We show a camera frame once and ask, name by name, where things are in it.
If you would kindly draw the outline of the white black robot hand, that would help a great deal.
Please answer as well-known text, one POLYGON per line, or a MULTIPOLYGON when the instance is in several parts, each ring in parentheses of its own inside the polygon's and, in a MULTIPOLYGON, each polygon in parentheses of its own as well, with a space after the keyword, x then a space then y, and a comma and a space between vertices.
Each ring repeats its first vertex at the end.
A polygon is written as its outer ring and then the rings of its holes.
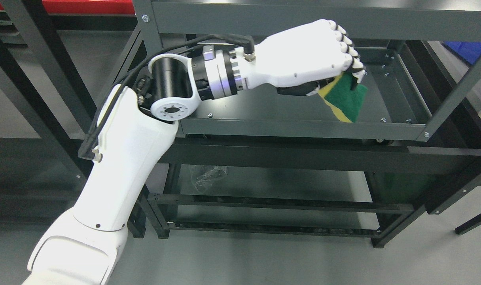
POLYGON ((254 47, 255 59, 239 61, 243 87, 292 88, 350 73, 361 83, 365 65, 347 31, 320 19, 270 35, 254 47))

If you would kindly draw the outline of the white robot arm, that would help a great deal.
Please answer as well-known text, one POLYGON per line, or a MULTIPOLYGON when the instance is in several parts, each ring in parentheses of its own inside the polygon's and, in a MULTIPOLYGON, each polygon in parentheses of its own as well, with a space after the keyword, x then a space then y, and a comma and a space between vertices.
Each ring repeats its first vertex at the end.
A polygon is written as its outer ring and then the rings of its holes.
POLYGON ((175 140, 178 123, 147 116, 138 107, 131 81, 145 66, 162 59, 182 63, 191 84, 191 59, 172 51, 204 40, 224 40, 254 58, 251 36, 209 34, 168 47, 134 67, 113 86, 85 139, 96 158, 87 182, 70 209, 40 238, 27 264, 24 285, 104 285, 108 283, 128 238, 128 220, 155 164, 175 140))

